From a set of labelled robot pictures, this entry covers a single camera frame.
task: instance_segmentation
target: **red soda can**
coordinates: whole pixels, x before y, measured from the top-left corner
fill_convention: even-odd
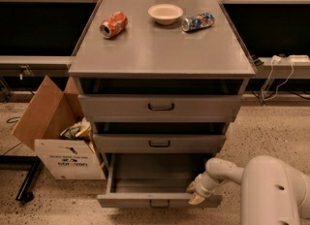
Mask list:
[[[106,39],[118,35],[128,24],[127,17],[122,12],[116,12],[107,19],[104,19],[100,25],[100,32]]]

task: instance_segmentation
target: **speckled floor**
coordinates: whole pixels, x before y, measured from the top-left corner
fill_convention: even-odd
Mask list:
[[[13,124],[26,103],[0,103],[0,153],[18,144]],[[218,157],[239,166],[257,155],[278,157],[310,176],[310,101],[279,98],[265,107],[253,97],[230,126],[228,139]],[[21,145],[11,155],[32,155]],[[25,172],[0,171],[0,224],[240,224],[240,189],[228,183],[217,190],[223,202],[217,209],[102,209],[96,195],[105,193],[105,180],[55,180],[43,168],[34,188],[35,198],[26,205],[15,200]],[[310,221],[301,221],[302,225]]]

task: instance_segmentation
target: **bowl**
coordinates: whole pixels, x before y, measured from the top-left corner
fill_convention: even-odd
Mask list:
[[[172,4],[154,5],[148,9],[148,13],[161,25],[171,25],[183,15],[182,9]]]

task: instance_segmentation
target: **open cardboard box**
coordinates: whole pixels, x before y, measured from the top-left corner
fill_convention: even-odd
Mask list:
[[[75,81],[64,91],[45,77],[13,135],[34,150],[57,179],[106,179],[102,160],[84,140],[62,140],[60,133],[83,118]]]

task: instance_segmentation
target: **gray tabletop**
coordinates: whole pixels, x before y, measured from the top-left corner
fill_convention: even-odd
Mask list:
[[[182,18],[162,26],[148,9],[179,6],[183,17],[215,15],[212,27],[182,31]],[[107,40],[101,22],[115,12],[128,18],[124,31]],[[246,78],[254,75],[244,51],[216,0],[103,0],[69,74],[81,78]]]

